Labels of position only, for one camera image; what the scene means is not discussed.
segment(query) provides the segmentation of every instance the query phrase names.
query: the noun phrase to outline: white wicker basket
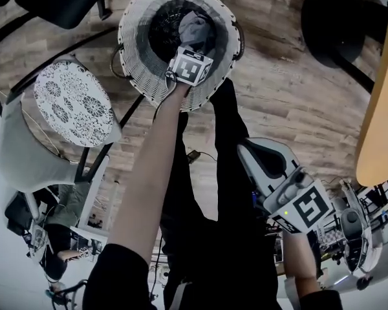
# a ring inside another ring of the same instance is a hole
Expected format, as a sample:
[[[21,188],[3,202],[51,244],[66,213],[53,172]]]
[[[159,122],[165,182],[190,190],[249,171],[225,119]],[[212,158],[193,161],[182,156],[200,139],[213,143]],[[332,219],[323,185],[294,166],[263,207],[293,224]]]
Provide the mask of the white wicker basket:
[[[170,1],[191,3],[215,24],[213,66],[205,82],[192,88],[181,106],[181,111],[192,111],[205,104],[229,76],[235,60],[243,54],[243,33],[237,28],[235,16],[220,0],[131,0],[118,31],[121,64],[124,74],[131,77],[131,84],[155,107],[167,94],[165,71],[168,64],[153,52],[148,35],[156,13]]]

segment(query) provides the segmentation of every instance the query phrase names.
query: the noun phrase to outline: wooden floor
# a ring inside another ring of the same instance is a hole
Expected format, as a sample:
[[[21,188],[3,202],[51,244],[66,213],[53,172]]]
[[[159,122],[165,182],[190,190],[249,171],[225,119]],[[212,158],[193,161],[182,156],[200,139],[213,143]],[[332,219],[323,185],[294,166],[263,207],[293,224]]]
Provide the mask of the wooden floor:
[[[114,14],[102,22],[94,7],[74,30],[63,30],[34,19],[0,43],[0,89],[8,92],[33,68],[69,45],[110,26],[116,26],[129,0],[107,0]],[[354,152],[369,102],[368,93],[338,69],[319,64],[308,52],[300,27],[303,0],[222,0],[237,16],[246,36],[246,52],[232,73],[240,114],[251,136],[272,138],[289,145],[314,177],[337,184],[337,177],[354,176]],[[0,26],[24,11],[14,2],[0,8]],[[138,94],[126,81],[112,77],[109,59],[116,34],[76,51],[76,57],[102,82],[121,118]],[[365,42],[355,65],[373,79],[380,61],[380,46]],[[32,91],[24,109],[41,125],[57,148],[78,161],[81,148],[64,141],[41,117]],[[101,196],[113,182],[120,188],[115,207],[127,185],[134,158],[149,130],[154,109],[146,101],[124,127],[122,139],[110,151],[111,162]],[[27,120],[33,133],[49,148],[49,141]],[[184,136],[192,149],[216,156],[214,115],[210,104],[190,114]],[[95,157],[92,150],[90,159]],[[215,162],[202,155],[191,166],[194,193],[204,214],[217,217]],[[95,209],[98,217],[103,213]]]

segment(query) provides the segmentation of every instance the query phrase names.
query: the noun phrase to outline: black sleeve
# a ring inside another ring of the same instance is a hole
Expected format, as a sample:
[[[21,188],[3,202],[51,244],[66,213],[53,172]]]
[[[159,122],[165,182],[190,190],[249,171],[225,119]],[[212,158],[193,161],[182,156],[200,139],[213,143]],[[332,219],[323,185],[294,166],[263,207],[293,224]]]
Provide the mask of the black sleeve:
[[[156,309],[149,301],[148,265],[121,245],[106,245],[83,296],[83,309]]]
[[[301,310],[343,310],[341,297],[337,291],[319,291],[300,299]]]

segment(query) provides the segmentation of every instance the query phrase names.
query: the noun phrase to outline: black pants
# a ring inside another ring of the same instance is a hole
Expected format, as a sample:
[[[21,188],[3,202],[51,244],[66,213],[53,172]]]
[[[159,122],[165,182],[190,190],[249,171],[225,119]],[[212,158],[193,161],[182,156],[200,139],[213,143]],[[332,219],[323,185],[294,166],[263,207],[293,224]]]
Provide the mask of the black pants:
[[[255,219],[252,185],[237,155],[237,144],[248,137],[248,131],[237,111],[232,81],[227,79],[210,101],[215,111],[219,219],[215,222],[205,218],[195,201],[182,141],[188,114],[181,113],[173,168],[160,223],[165,241],[162,250],[167,255],[170,267],[164,290],[166,309],[171,305],[175,289],[183,279],[193,284],[224,280],[224,275],[230,270],[228,265],[239,262],[242,263],[239,274],[253,285],[251,289],[249,286],[248,294],[253,290],[261,292],[267,283],[263,283],[265,275],[271,279],[274,277],[272,286],[277,290],[274,240],[263,238],[264,231]],[[241,287],[236,287],[235,292],[238,293],[239,289]]]

